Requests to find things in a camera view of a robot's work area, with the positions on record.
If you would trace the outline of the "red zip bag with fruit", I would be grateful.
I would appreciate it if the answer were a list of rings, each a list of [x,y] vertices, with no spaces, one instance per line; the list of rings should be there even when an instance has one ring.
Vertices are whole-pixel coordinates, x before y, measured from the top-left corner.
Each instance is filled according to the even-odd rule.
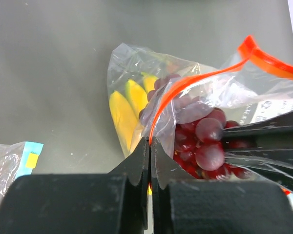
[[[200,180],[269,180],[293,193],[293,66],[251,36],[220,68],[120,44],[107,70],[125,156],[149,137]]]

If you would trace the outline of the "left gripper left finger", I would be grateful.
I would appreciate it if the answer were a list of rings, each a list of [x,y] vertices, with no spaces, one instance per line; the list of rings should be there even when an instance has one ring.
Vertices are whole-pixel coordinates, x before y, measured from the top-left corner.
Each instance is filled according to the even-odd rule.
[[[107,174],[26,175],[0,204],[0,234],[142,234],[149,139]]]

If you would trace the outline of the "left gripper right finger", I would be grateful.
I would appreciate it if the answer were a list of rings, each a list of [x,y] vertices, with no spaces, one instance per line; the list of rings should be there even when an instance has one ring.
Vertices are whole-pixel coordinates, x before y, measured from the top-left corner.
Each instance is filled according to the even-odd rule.
[[[293,208],[276,184],[195,179],[157,139],[150,169],[156,234],[293,234]]]

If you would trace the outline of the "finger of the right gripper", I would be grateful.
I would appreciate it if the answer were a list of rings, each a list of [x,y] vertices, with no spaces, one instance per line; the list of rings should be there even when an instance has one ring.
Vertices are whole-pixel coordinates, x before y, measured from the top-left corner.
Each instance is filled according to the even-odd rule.
[[[288,133],[293,133],[293,111],[262,122],[226,128],[222,140]]]
[[[225,161],[256,173],[293,193],[293,148],[226,150]]]

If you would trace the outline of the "purple grape bunch from bag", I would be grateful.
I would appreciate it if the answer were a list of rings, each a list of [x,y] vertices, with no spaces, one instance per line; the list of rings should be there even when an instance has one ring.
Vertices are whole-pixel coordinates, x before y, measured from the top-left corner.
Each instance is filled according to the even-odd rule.
[[[156,115],[150,107],[139,118],[147,130],[161,141],[169,156],[197,179],[251,179],[253,173],[225,163],[225,149],[253,146],[250,140],[222,140],[226,128],[240,126],[228,120],[219,106],[219,96],[227,87],[214,78],[205,78],[178,93]]]

